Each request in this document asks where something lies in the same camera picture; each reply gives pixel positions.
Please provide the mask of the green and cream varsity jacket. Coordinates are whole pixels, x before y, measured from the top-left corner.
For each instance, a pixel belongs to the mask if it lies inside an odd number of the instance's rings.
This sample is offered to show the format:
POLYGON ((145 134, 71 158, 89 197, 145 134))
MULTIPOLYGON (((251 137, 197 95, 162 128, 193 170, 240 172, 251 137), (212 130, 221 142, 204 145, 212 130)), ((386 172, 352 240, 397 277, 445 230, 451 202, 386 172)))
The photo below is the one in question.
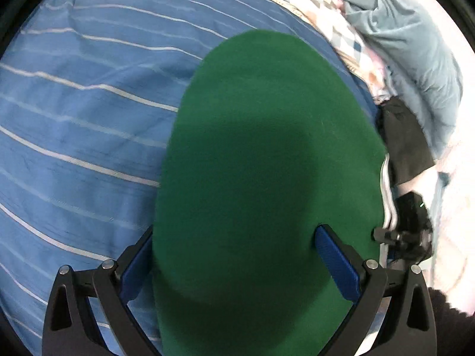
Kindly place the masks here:
POLYGON ((249 31, 202 61, 162 165, 154 290, 166 355, 317 355, 350 303, 314 244, 363 258, 384 221, 386 148, 302 40, 249 31))

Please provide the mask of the dark grey folded garment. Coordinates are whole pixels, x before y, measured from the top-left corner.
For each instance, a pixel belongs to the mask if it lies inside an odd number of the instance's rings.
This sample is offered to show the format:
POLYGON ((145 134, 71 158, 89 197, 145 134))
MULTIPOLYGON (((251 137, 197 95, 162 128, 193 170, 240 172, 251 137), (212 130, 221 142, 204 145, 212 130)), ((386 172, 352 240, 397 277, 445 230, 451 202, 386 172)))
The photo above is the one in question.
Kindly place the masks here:
POLYGON ((398 96, 379 105, 376 128, 390 156, 393 185, 409 182, 435 165, 417 117, 398 96))

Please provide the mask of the light blue quilt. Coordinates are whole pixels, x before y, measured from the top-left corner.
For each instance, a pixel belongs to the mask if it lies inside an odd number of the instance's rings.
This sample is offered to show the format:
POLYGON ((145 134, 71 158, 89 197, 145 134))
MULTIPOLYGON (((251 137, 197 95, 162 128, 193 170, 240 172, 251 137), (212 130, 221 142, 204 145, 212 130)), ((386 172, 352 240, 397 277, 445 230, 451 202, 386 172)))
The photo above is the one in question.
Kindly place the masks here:
POLYGON ((347 21, 379 54, 388 85, 416 115, 432 156, 443 156, 463 94, 459 65, 414 0, 343 0, 347 21))

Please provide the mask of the blue striped bed cover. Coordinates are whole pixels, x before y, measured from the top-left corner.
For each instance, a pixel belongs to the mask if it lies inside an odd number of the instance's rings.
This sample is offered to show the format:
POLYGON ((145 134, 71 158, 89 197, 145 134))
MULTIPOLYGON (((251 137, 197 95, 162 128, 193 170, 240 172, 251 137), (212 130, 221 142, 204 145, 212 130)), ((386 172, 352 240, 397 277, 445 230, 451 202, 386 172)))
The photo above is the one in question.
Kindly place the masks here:
POLYGON ((312 46, 373 117, 325 38, 271 0, 43 0, 20 27, 1 57, 1 308, 33 355, 59 267, 96 268, 148 228, 193 73, 253 29, 312 46))

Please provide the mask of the plaid patterned bed sheet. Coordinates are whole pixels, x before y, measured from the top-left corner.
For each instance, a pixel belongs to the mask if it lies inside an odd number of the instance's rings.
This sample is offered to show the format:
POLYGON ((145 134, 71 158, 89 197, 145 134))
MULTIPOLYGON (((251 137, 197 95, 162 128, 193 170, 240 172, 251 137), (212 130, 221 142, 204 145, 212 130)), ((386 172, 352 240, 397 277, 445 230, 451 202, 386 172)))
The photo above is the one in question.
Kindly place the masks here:
POLYGON ((342 0, 271 0, 310 24, 328 40, 348 70, 363 80, 375 104, 390 99, 385 68, 344 16, 342 0))

